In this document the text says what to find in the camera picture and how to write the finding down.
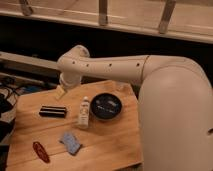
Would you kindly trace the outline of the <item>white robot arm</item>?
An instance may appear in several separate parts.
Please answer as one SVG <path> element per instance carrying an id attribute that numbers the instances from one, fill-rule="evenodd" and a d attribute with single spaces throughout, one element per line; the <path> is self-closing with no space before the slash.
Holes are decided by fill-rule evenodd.
<path id="1" fill-rule="evenodd" d="M 84 76 L 140 87 L 143 171 L 213 171 L 213 86 L 198 63 L 162 55 L 92 58 L 77 45 L 57 67 L 65 89 Z"/>

